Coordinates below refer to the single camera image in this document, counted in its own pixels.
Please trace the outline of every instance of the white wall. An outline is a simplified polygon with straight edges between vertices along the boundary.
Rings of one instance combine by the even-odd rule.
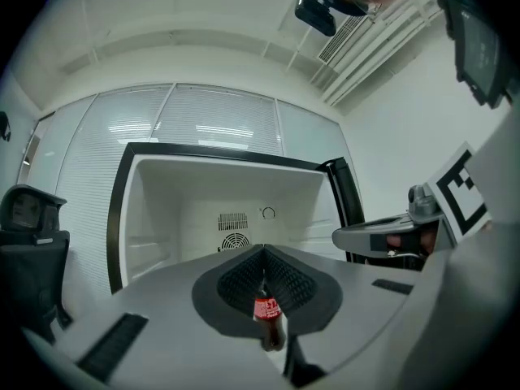
[[[405,212],[408,188],[424,183],[463,141],[478,149],[505,117],[479,106],[455,77],[454,45],[433,39],[399,74],[342,120],[365,216]]]
[[[0,139],[0,201],[18,180],[24,149],[41,113],[7,69],[0,81],[0,111],[5,111],[11,126],[11,141]]]
[[[253,54],[204,46],[164,46],[108,58],[72,74],[59,87],[45,111],[80,98],[132,85],[180,82],[218,85],[278,98],[333,121],[338,111],[297,72]]]

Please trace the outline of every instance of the red label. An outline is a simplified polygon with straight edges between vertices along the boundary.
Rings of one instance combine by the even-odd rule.
[[[257,299],[254,302],[254,316],[259,319],[278,318],[282,311],[274,298]]]

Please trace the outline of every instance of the open mini fridge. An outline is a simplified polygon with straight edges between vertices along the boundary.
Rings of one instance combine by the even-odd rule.
[[[343,158],[324,164],[232,149],[129,143],[107,228],[113,292],[179,262],[253,244],[351,256],[332,233],[363,222]]]

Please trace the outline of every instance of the chair backrest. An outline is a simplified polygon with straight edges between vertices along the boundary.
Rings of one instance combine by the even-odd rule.
[[[7,191],[0,205],[0,276],[19,325],[54,342],[51,324],[71,319],[61,304],[70,234],[59,231],[66,203],[26,185]]]

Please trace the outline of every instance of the cola bottle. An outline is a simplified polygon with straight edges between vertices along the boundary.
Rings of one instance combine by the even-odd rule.
[[[264,277],[255,296],[254,319],[265,328],[262,347],[266,351],[280,351],[284,347],[285,334],[281,315],[282,310],[267,287]]]

